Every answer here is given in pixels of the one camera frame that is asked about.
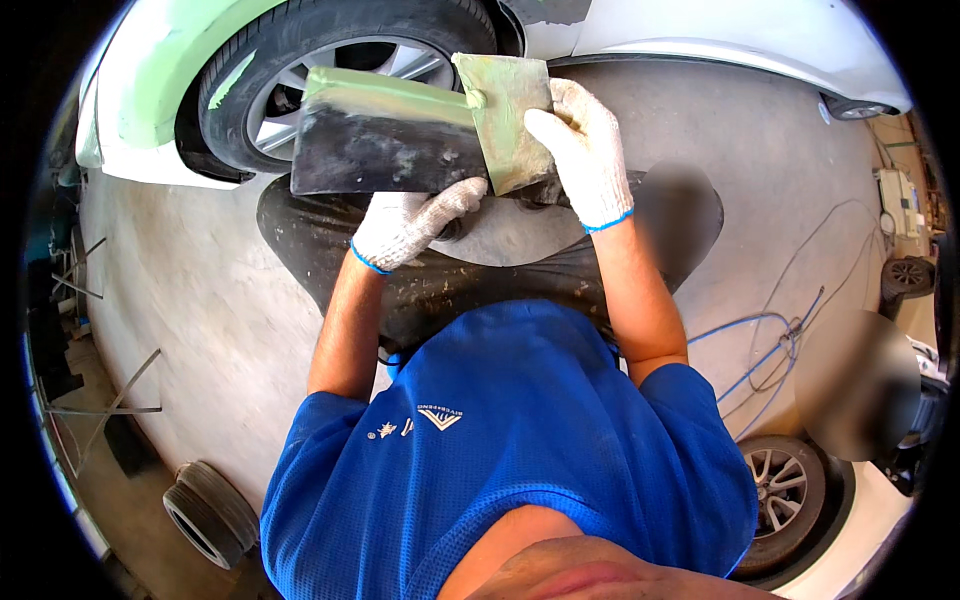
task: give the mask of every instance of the hand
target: hand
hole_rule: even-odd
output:
[[[376,192],[350,247],[365,265],[382,275],[423,252],[453,219],[480,207],[487,180],[458,181],[427,200],[428,194]]]
[[[553,155],[587,233],[619,223],[634,212],[634,197],[616,117],[576,82],[551,79],[550,92],[554,114],[530,108],[523,115],[527,131]]]

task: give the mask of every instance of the electrical cable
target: electrical cable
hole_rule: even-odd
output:
[[[823,226],[827,223],[827,221],[829,221],[829,219],[833,216],[833,214],[836,212],[837,209],[839,209],[841,206],[844,206],[844,205],[846,205],[846,204],[851,204],[851,203],[860,204],[865,210],[867,210],[868,214],[870,215],[870,217],[871,217],[872,220],[874,221],[874,226],[871,228],[870,232],[869,232],[869,233],[867,234],[867,236],[864,238],[863,243],[860,245],[860,250],[859,250],[859,252],[857,253],[856,260],[854,260],[854,262],[853,262],[850,270],[847,272],[846,276],[843,278],[843,280],[840,282],[840,284],[829,294],[829,296],[827,296],[827,298],[826,298],[825,300],[823,300],[823,302],[821,302],[821,299],[822,299],[823,296],[824,296],[824,293],[825,293],[825,291],[826,291],[826,287],[825,287],[825,286],[821,286],[821,287],[820,287],[820,291],[819,291],[819,293],[817,294],[816,299],[814,299],[814,301],[813,301],[813,302],[810,304],[810,306],[806,309],[806,313],[804,313],[804,316],[797,322],[796,325],[791,325],[790,322],[788,322],[788,321],[786,320],[786,318],[784,318],[780,313],[768,311],[767,309],[769,308],[770,303],[773,301],[774,295],[775,295],[775,294],[777,293],[777,291],[779,290],[780,285],[783,283],[783,279],[786,277],[786,274],[787,274],[787,272],[789,271],[790,267],[793,265],[794,261],[795,261],[795,260],[797,259],[797,257],[800,255],[800,252],[804,249],[804,247],[806,246],[806,244],[808,244],[808,243],[810,242],[810,240],[812,240],[813,237],[817,234],[817,232],[820,231],[821,228],[823,228]],[[766,391],[768,391],[768,390],[770,390],[770,389],[772,389],[772,388],[774,388],[774,387],[776,386],[776,389],[774,390],[774,392],[770,395],[769,398],[767,398],[766,402],[763,404],[763,406],[760,408],[760,410],[757,411],[757,413],[756,413],[756,414],[754,415],[754,417],[750,420],[750,422],[748,422],[748,423],[746,424],[746,426],[743,427],[743,429],[740,430],[739,433],[737,433],[735,436],[733,436],[733,438],[734,438],[735,440],[738,441],[741,436],[743,436],[747,431],[749,431],[750,428],[753,427],[753,426],[756,424],[756,422],[760,419],[760,417],[761,417],[761,416],[767,411],[767,409],[773,404],[774,399],[776,399],[777,395],[780,393],[780,390],[783,388],[783,385],[786,383],[787,375],[789,375],[790,372],[793,371],[793,367],[794,367],[794,365],[796,365],[796,363],[797,363],[797,358],[798,358],[798,354],[797,354],[797,340],[798,340],[798,339],[800,338],[800,336],[802,336],[802,335],[804,334],[804,332],[809,328],[810,324],[812,324],[812,323],[817,319],[817,317],[820,315],[820,313],[823,311],[823,309],[827,306],[827,304],[828,304],[831,300],[833,300],[833,298],[840,292],[840,290],[843,289],[843,287],[846,286],[847,283],[850,281],[853,272],[856,270],[857,265],[860,264],[860,261],[861,261],[861,259],[863,258],[864,250],[867,249],[868,243],[870,244],[870,247],[869,247],[869,250],[868,250],[868,252],[867,252],[867,255],[872,254],[872,252],[870,252],[870,251],[872,251],[872,250],[876,247],[876,233],[877,233],[878,231],[880,231],[881,234],[882,234],[882,230],[880,229],[880,226],[879,226],[879,220],[878,220],[878,218],[877,218],[876,216],[873,215],[873,211],[872,211],[868,206],[866,206],[864,203],[860,202],[860,201],[857,200],[857,199],[850,199],[850,200],[846,200],[846,201],[844,201],[844,202],[842,202],[842,203],[840,203],[840,204],[836,204],[834,207],[832,207],[832,208],[830,209],[830,211],[829,211],[829,212],[827,213],[827,215],[824,217],[823,221],[821,221],[820,224],[817,225],[817,227],[814,228],[814,230],[810,232],[810,234],[805,238],[805,240],[801,243],[801,245],[796,249],[796,251],[795,251],[795,252],[793,253],[793,255],[790,257],[790,259],[787,261],[786,266],[784,266],[784,267],[783,267],[783,270],[780,272],[780,276],[778,277],[777,282],[774,284],[773,290],[770,292],[770,296],[767,297],[767,301],[766,301],[766,303],[764,304],[763,310],[762,310],[761,312],[756,313],[756,314],[754,314],[754,315],[747,316],[747,317],[742,317],[742,318],[740,318],[740,319],[736,319],[736,320],[731,321],[731,322],[726,323],[726,324],[719,325],[719,326],[717,326],[717,327],[715,327],[715,328],[713,328],[713,329],[711,329],[711,330],[709,330],[709,331],[706,331],[706,332],[704,332],[704,333],[701,333],[700,335],[694,336],[694,337],[690,338],[689,340],[687,340],[687,344],[690,345],[690,344],[693,344],[693,343],[698,342],[698,341],[700,341],[700,340],[703,340],[703,339],[705,339],[705,338],[707,338],[707,337],[709,337],[709,336],[711,336],[711,335],[713,335],[713,334],[715,334],[715,333],[718,333],[718,332],[720,332],[720,331],[723,331],[723,330],[725,330],[725,329],[728,329],[728,328],[730,328],[730,327],[733,327],[733,326],[735,326],[735,325],[745,324],[745,323],[752,323],[752,322],[759,321],[759,320],[761,320],[761,319],[767,319],[767,318],[776,318],[776,319],[779,319],[779,320],[784,324],[784,326],[786,327],[786,331],[783,333],[783,335],[780,336],[780,338],[779,338],[778,341],[777,341],[777,344],[776,344],[775,346],[773,346],[772,348],[770,348],[770,350],[768,350],[756,363],[754,363],[754,364],[747,370],[747,372],[745,372],[745,373],[743,374],[743,376],[741,376],[739,379],[737,379],[737,380],[730,386],[730,388],[727,389],[726,392],[724,392],[723,394],[721,394],[721,395],[717,398],[717,404],[719,405],[719,403],[720,403],[724,398],[726,398],[734,389],[736,389],[737,386],[739,386],[740,384],[742,384],[744,381],[750,381],[750,386],[751,386],[751,388],[752,388],[751,393],[750,393],[749,395],[747,395],[747,397],[744,398],[743,401],[741,401],[739,404],[737,404],[737,406],[733,407],[733,408],[730,410],[730,412],[727,413],[727,415],[725,415],[724,417],[722,417],[722,419],[726,419],[726,418],[729,417],[733,412],[735,412],[737,409],[739,409],[739,408],[742,407],[744,404],[746,404],[747,401],[750,400],[750,399],[751,399],[753,396],[755,396],[756,394],[762,393],[762,392],[766,392]],[[883,258],[883,253],[882,253],[882,251],[880,252],[880,258],[881,258],[881,259]],[[867,285],[866,287],[867,287],[867,289],[869,289],[869,273],[868,273],[867,277],[868,277],[868,285]],[[864,290],[864,301],[861,302],[861,306],[863,306],[863,305],[866,303],[867,289]],[[814,309],[817,308],[817,305],[818,305],[818,304],[820,304],[820,307],[819,307],[819,309],[816,310],[816,312],[814,312]],[[755,344],[756,344],[756,336],[757,336],[757,334],[758,334],[758,331],[755,331],[755,332],[754,332],[753,341],[751,342],[751,350],[753,350],[753,348],[754,348],[754,346],[755,346]],[[751,378],[750,378],[751,375],[752,375],[757,369],[759,369],[760,366],[763,365],[768,359],[770,359],[770,358],[777,352],[778,349],[784,348],[784,343],[785,343],[785,342],[789,342],[789,343],[790,343],[790,348],[789,348],[789,350],[786,351],[786,356],[784,356],[784,357],[780,360],[780,362],[774,367],[774,369],[771,371],[771,373],[770,373],[769,375],[767,375],[767,377],[766,377],[763,381],[760,382],[759,386],[757,386],[757,385],[753,382],[753,380],[751,380]],[[778,371],[778,369],[780,368],[780,366],[783,365],[784,361],[786,362],[786,370],[783,372],[783,374],[782,374],[781,376],[779,376],[779,377],[778,377],[777,379],[775,379],[772,383],[769,383],[769,385],[767,385],[767,383],[770,381],[770,378],[773,377],[774,373],[776,373],[776,372]]]
[[[707,331],[707,332],[705,332],[705,333],[701,333],[700,335],[697,335],[697,336],[695,336],[695,337],[692,337],[692,338],[690,338],[690,339],[687,341],[687,344],[690,345],[690,344],[693,344],[693,343],[695,343],[695,342],[699,342],[700,340],[703,340],[703,339],[705,339],[705,338],[713,335],[714,333],[718,333],[718,332],[720,332],[720,331],[723,331],[724,329],[728,329],[728,328],[733,327],[733,326],[735,326],[735,325],[744,324],[744,323],[751,323],[751,322],[759,321],[759,320],[761,320],[761,319],[766,319],[766,318],[776,318],[776,319],[779,319],[779,320],[783,323],[783,325],[786,327],[786,332],[784,332],[784,334],[783,334],[782,336],[780,336],[780,339],[777,341],[777,344],[776,344],[775,346],[773,346],[772,348],[770,348],[770,350],[769,350],[766,354],[764,354],[758,361],[756,361],[756,363],[755,363],[752,367],[750,367],[750,369],[747,370],[747,372],[745,372],[742,377],[740,377],[739,379],[737,379],[737,380],[733,383],[733,385],[731,385],[730,388],[727,389],[726,392],[724,392],[723,394],[721,394],[721,395],[717,398],[717,404],[719,404],[721,401],[723,401],[723,399],[724,399],[725,397],[727,397],[734,389],[736,389],[737,386],[739,386],[741,383],[743,383],[744,381],[746,381],[747,378],[750,376],[750,374],[753,373],[754,371],[756,371],[757,369],[759,369],[760,366],[761,366],[764,362],[766,362],[768,358],[770,358],[771,356],[773,356],[774,353],[775,353],[778,349],[782,348],[784,341],[789,341],[789,342],[790,342],[790,351],[789,351],[789,353],[788,353],[788,356],[790,357],[790,364],[789,364],[789,366],[787,367],[787,372],[790,372],[790,371],[793,369],[793,365],[794,365],[794,364],[796,363],[796,361],[797,361],[796,339],[797,339],[797,337],[804,331],[804,326],[805,326],[805,324],[806,324],[806,320],[810,317],[810,313],[813,312],[814,307],[817,305],[817,303],[820,301],[820,298],[822,298],[823,295],[824,295],[824,287],[821,286],[821,287],[820,287],[820,292],[817,294],[817,298],[814,299],[813,303],[810,304],[810,307],[806,309],[806,314],[804,314],[804,317],[803,317],[802,319],[800,319],[800,321],[799,321],[796,325],[794,325],[794,326],[791,326],[791,325],[790,325],[790,322],[788,322],[788,321],[787,321],[781,314],[779,314],[779,313],[759,313],[759,314],[756,314],[756,315],[751,315],[751,316],[749,316],[749,317],[742,317],[742,318],[740,318],[740,319],[736,319],[736,320],[731,321],[731,322],[726,323],[726,324],[722,324],[722,325],[720,325],[720,326],[718,326],[718,327],[715,327],[715,328],[711,329],[710,331]],[[786,377],[784,377],[784,379],[780,382],[780,386],[777,388],[777,391],[774,392],[774,393],[770,396],[770,398],[767,400],[767,403],[763,406],[763,408],[760,409],[760,411],[756,414],[756,416],[754,417],[754,419],[750,421],[750,423],[743,429],[743,431],[741,431],[739,434],[737,434],[736,436],[734,436],[735,439],[736,439],[736,438],[739,438],[739,436],[743,435],[743,433],[744,433],[747,429],[749,429],[749,428],[756,422],[757,419],[760,418],[760,415],[762,415],[762,414],[764,413],[764,411],[766,411],[767,407],[770,406],[770,404],[773,402],[773,399],[777,396],[777,392],[780,391],[780,387],[782,387],[783,381],[785,381],[785,379],[786,379]],[[743,405],[743,402],[741,402],[736,408],[739,408],[739,407],[742,406],[742,405]]]
[[[870,233],[867,234],[867,237],[864,239],[863,244],[860,245],[860,252],[857,254],[856,260],[853,262],[853,265],[851,266],[850,270],[847,271],[847,275],[846,275],[846,276],[843,278],[843,280],[840,282],[840,285],[838,285],[838,286],[836,287],[836,289],[833,290],[833,291],[830,293],[829,296],[827,296],[827,299],[824,300],[824,302],[823,302],[823,304],[821,305],[820,309],[817,310],[817,312],[813,315],[812,318],[810,318],[810,321],[809,321],[809,323],[807,324],[807,327],[805,327],[804,329],[809,328],[809,325],[812,324],[812,323],[816,320],[817,316],[820,314],[820,311],[823,310],[823,309],[827,306],[827,304],[828,304],[831,300],[833,300],[833,297],[836,296],[837,293],[838,293],[841,289],[843,289],[843,287],[846,286],[847,283],[850,281],[850,278],[851,278],[851,276],[853,275],[853,271],[856,270],[856,266],[860,264],[860,260],[861,260],[861,258],[863,258],[863,250],[864,250],[864,248],[866,248],[867,242],[871,242],[871,246],[870,246],[871,249],[874,247],[874,242],[875,242],[875,240],[876,240],[876,238],[875,238],[875,233],[876,233],[876,229],[874,228],[874,229],[871,229]],[[863,306],[866,304],[866,294],[867,294],[868,289],[869,289],[869,285],[868,285],[868,286],[865,286],[865,289],[864,289],[864,301],[860,302],[860,306],[861,306],[861,307],[863,307]],[[784,374],[780,375],[779,377],[777,377],[776,379],[774,379],[772,382],[771,382],[771,378],[773,378],[774,374],[778,371],[778,369],[783,365],[783,363],[784,363],[788,358],[789,358],[789,357],[784,357],[784,358],[782,358],[782,359],[780,360],[780,362],[778,362],[777,365],[773,368],[773,370],[770,371],[770,374],[767,375],[767,377],[766,377],[763,381],[761,381],[759,384],[754,384],[753,381],[750,382],[750,387],[751,387],[751,389],[754,391],[755,394],[761,394],[761,393],[763,393],[763,392],[767,392],[767,391],[769,391],[769,390],[774,389],[775,387],[777,387],[777,386],[780,384],[780,382],[787,376],[787,373],[788,373],[788,372],[785,372]]]

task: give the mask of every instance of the lip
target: lip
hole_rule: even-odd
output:
[[[561,571],[530,590],[528,600],[547,600],[600,584],[630,583],[640,578],[626,566],[612,561],[578,564]]]

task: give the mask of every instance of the metal rod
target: metal rod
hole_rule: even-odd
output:
[[[80,265],[82,265],[82,264],[84,264],[84,263],[86,262],[87,258],[90,256],[90,253],[93,252],[93,251],[95,251],[95,250],[97,250],[98,248],[100,248],[100,245],[103,244],[103,243],[106,242],[106,241],[107,241],[107,238],[106,238],[106,237],[105,237],[105,238],[102,238],[99,242],[97,242],[96,244],[94,244],[94,245],[90,248],[90,250],[84,252],[84,257],[81,258],[80,260],[78,260],[77,262],[75,262],[72,267],[70,267],[69,269],[67,269],[67,270],[66,270],[66,273],[64,273],[64,274],[62,275],[63,278],[70,277],[70,275],[77,269],[77,267],[79,267]],[[61,285],[62,285],[62,281],[58,281],[58,282],[57,282],[57,285],[54,286],[54,292],[56,292],[56,291],[60,288]]]
[[[73,468],[73,462],[70,460],[70,453],[66,451],[66,444],[63,443],[63,436],[60,434],[60,428],[57,427],[57,420],[54,419],[54,416],[50,413],[43,415],[44,426],[52,429],[54,435],[57,437],[57,444],[50,444],[54,447],[54,454],[57,454],[57,460],[62,464],[67,465],[67,469],[64,470],[67,478],[70,480],[70,485],[74,488],[77,487],[77,470]],[[73,430],[70,429],[70,426],[66,423],[63,426],[70,432],[70,439],[73,441],[73,446],[77,448],[77,457],[80,457],[80,445],[77,444],[77,438],[73,435]]]
[[[74,406],[47,406],[44,410],[55,415],[103,415],[107,409],[89,409],[77,408]],[[162,406],[149,406],[147,408],[118,408],[113,411],[114,415],[143,415],[146,413],[162,413]]]
[[[147,362],[143,363],[143,366],[133,374],[131,380],[127,382],[127,385],[124,386],[123,390],[120,390],[120,394],[117,394],[117,397],[113,399],[113,402],[107,408],[106,412],[102,417],[100,417],[100,422],[97,423],[97,428],[93,430],[93,435],[90,436],[90,440],[86,443],[84,452],[80,455],[80,461],[77,464],[77,474],[80,475],[81,469],[84,468],[84,462],[86,461],[86,456],[90,452],[90,448],[93,446],[93,443],[97,440],[97,436],[100,435],[100,432],[103,431],[104,425],[107,424],[107,419],[113,415],[113,412],[120,406],[120,402],[123,401],[124,396],[127,395],[127,392],[130,391],[130,388],[133,387],[133,384],[136,383],[136,380],[140,378],[140,375],[147,370],[147,367],[153,364],[156,358],[160,355],[160,348],[154,350],[154,353],[150,355],[150,358],[147,359]]]
[[[103,300],[103,299],[104,299],[104,297],[101,296],[100,294],[97,294],[96,292],[91,292],[90,290],[87,290],[87,289],[85,289],[85,288],[82,288],[82,287],[80,287],[79,285],[74,285],[73,283],[70,283],[69,281],[67,281],[66,279],[64,279],[63,277],[61,277],[61,276],[59,276],[59,275],[54,275],[53,273],[51,273],[51,274],[50,274],[50,277],[56,279],[57,281],[59,281],[60,283],[62,283],[63,285],[65,285],[65,286],[67,286],[67,287],[69,287],[69,288],[73,288],[73,289],[77,290],[77,291],[80,292],[81,294],[89,294],[89,295],[92,296],[93,298],[99,298],[100,300]]]

